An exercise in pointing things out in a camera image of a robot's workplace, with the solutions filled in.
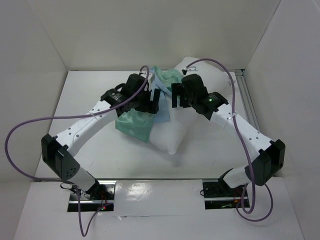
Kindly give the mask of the light blue green pillowcase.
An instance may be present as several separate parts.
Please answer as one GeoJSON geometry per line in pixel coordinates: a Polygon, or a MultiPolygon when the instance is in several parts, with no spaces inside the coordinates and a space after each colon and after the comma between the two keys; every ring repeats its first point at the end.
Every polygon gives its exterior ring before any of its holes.
{"type": "Polygon", "coordinates": [[[120,132],[148,143],[155,124],[170,123],[173,114],[170,113],[168,100],[172,97],[172,84],[180,83],[183,75],[175,68],[166,71],[157,66],[150,69],[153,79],[151,90],[159,90],[158,112],[156,114],[131,109],[123,113],[115,122],[115,128],[120,132]]]}

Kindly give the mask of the white pillow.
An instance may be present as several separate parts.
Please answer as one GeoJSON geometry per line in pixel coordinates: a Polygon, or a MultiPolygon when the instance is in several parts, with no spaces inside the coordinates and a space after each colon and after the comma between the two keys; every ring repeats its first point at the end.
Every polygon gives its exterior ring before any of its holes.
{"type": "MultiPolygon", "coordinates": [[[[197,75],[202,78],[207,91],[209,93],[218,92],[223,95],[232,85],[227,73],[205,61],[191,65],[196,60],[197,58],[186,56],[174,69],[177,69],[182,74],[182,69],[185,67],[197,67],[197,75]]],[[[172,97],[167,102],[169,103],[169,112],[173,114],[173,120],[167,123],[155,124],[151,130],[149,141],[162,151],[174,155],[189,128],[201,115],[191,107],[172,108],[172,97]]]]}

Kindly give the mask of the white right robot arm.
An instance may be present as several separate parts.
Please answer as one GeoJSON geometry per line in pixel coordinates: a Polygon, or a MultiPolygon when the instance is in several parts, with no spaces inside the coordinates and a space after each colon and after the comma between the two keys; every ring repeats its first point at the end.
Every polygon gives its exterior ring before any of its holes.
{"type": "Polygon", "coordinates": [[[237,187],[248,183],[263,186],[283,167],[286,150],[284,142],[280,139],[273,141],[260,133],[233,111],[232,105],[220,93],[208,92],[199,75],[185,76],[181,83],[173,83],[171,90],[173,108],[193,108],[246,147],[248,165],[232,168],[220,177],[220,194],[230,196],[237,187]]]}

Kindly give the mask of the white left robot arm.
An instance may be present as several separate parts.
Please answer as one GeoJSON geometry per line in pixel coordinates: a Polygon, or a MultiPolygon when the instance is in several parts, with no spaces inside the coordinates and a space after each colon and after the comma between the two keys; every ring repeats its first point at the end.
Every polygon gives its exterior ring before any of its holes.
{"type": "Polygon", "coordinates": [[[63,181],[76,185],[81,194],[92,200],[106,189],[75,160],[83,145],[103,127],[118,117],[136,110],[156,114],[159,110],[160,90],[149,87],[153,73],[130,74],[127,82],[107,90],[84,117],[55,136],[41,139],[42,159],[63,181]]]}

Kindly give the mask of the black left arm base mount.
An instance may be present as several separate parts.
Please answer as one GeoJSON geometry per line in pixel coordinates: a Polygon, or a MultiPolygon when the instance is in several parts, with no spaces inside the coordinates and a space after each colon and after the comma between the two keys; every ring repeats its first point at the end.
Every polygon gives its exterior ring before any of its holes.
{"type": "MultiPolygon", "coordinates": [[[[61,183],[60,188],[68,190],[70,193],[67,212],[78,212],[78,197],[75,188],[67,183],[61,183]]],[[[115,191],[116,181],[113,180],[100,180],[98,190],[92,195],[81,190],[79,197],[80,211],[95,212],[99,209],[101,212],[113,212],[115,191]]]]}

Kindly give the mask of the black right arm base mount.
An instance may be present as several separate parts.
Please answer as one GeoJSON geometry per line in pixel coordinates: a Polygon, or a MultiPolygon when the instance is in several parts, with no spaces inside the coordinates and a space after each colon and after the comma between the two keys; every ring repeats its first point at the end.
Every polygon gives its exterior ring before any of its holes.
{"type": "Polygon", "coordinates": [[[199,194],[204,198],[204,207],[206,210],[218,210],[235,209],[237,204],[241,203],[243,192],[244,207],[249,208],[250,202],[247,191],[244,191],[244,185],[230,188],[218,179],[203,180],[202,190],[200,190],[199,194]]]}

